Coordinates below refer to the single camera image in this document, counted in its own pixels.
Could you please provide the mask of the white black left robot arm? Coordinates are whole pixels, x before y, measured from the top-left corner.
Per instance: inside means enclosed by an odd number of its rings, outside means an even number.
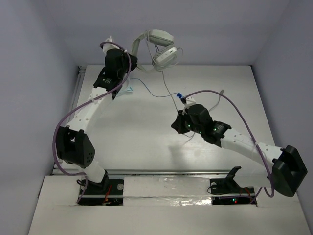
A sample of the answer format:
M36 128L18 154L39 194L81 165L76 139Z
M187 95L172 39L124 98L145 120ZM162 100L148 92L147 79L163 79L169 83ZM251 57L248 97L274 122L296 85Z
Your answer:
M64 127L59 127L54 144L57 157L67 164L75 165L98 193L104 193L109 187L106 170L94 159L95 149L89 134L104 109L116 98L122 84L137 66L138 58L120 49L110 49L105 56L105 66L86 103L75 110L73 119Z

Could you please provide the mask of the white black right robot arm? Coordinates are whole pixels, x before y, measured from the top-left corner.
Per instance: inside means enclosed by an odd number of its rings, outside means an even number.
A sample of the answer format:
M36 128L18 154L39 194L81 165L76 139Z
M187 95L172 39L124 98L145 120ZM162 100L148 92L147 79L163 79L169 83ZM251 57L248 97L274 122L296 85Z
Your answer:
M293 197L308 173L298 150L254 141L236 131L230 125L213 120L209 111L201 104L179 110L171 127L178 134L194 132L209 144L234 151L265 167L265 180L279 194Z

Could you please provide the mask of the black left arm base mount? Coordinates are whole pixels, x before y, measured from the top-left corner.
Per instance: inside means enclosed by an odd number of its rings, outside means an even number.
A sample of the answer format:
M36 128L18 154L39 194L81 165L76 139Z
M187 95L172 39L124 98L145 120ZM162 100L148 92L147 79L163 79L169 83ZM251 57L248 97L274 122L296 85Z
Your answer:
M78 204L81 206L123 206L124 179L110 179L106 172L100 183L78 179Z

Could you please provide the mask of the white over-ear headphones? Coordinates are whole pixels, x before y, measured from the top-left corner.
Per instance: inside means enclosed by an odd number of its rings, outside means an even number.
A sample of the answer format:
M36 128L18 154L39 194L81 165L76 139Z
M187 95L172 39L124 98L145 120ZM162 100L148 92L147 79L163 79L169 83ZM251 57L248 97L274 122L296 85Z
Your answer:
M174 45L173 35L159 29L146 30L133 41L131 49L132 56L137 57L139 44L143 40L146 42L147 46L151 43L163 48L154 55L149 52L153 66L151 70L146 70L140 63L137 63L136 68L139 71L144 73L162 72L164 69L173 66L172 63L176 60L178 52L178 48Z

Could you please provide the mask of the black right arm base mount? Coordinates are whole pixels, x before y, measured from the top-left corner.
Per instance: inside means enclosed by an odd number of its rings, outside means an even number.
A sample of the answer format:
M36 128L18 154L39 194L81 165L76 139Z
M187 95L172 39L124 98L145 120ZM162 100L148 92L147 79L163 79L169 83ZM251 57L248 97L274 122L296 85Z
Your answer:
M234 180L235 174L241 169L236 166L224 178L210 179L207 193L212 195L212 205L248 205L256 204L254 201L254 188L240 187Z

